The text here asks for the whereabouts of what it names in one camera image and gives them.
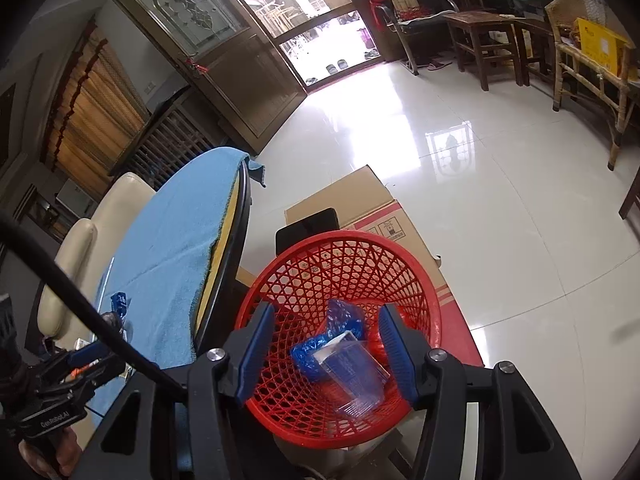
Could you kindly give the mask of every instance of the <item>curtain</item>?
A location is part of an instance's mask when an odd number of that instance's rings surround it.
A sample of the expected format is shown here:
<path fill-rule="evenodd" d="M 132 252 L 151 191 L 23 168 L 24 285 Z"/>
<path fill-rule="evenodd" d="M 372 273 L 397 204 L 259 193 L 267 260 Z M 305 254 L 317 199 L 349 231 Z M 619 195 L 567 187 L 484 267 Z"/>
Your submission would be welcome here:
<path fill-rule="evenodd" d="M 45 136 L 45 164 L 100 200 L 120 154 L 149 113 L 107 39 L 91 21 L 60 80 Z"/>

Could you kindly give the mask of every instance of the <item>wooden door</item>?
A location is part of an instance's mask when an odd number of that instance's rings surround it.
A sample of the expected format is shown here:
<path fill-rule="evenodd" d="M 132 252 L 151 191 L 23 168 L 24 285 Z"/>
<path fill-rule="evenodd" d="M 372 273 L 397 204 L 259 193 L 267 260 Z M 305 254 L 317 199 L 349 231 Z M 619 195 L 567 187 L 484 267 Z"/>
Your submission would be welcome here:
<path fill-rule="evenodd" d="M 305 99 L 279 50 L 238 0 L 114 1 L 213 103 L 242 148 L 260 153 Z"/>

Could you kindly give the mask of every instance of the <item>metal bolt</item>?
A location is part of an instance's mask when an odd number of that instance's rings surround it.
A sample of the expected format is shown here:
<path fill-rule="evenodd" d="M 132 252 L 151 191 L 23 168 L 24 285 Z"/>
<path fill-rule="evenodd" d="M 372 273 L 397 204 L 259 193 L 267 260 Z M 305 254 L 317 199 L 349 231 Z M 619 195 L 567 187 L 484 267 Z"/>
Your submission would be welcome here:
<path fill-rule="evenodd" d="M 444 361 L 447 358 L 447 353 L 442 348 L 434 348 L 429 350 L 429 357 L 434 361 Z"/>
<path fill-rule="evenodd" d="M 511 361 L 500 361 L 498 363 L 498 368 L 506 374 L 513 374 L 516 371 L 516 365 Z"/>
<path fill-rule="evenodd" d="M 224 359 L 226 352 L 222 348 L 212 348 L 207 351 L 207 359 L 209 361 L 220 361 L 220 359 Z"/>

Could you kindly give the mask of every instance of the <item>black smartphone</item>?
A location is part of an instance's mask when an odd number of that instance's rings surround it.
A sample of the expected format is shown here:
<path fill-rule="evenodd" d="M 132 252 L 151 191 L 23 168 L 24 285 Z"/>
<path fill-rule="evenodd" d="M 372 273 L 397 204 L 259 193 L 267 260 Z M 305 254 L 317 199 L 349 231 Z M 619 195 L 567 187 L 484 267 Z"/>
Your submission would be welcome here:
<path fill-rule="evenodd" d="M 338 215 L 333 207 L 314 213 L 276 232 L 276 254 L 283 253 L 305 238 L 338 229 Z"/>

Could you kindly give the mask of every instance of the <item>doorway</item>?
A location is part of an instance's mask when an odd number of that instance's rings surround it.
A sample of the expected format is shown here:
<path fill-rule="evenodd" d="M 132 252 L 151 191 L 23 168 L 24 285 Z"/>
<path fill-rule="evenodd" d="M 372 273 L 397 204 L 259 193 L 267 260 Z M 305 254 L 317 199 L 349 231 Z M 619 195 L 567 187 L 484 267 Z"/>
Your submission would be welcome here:
<path fill-rule="evenodd" d="M 351 0 L 242 0 L 307 91 L 380 62 Z"/>

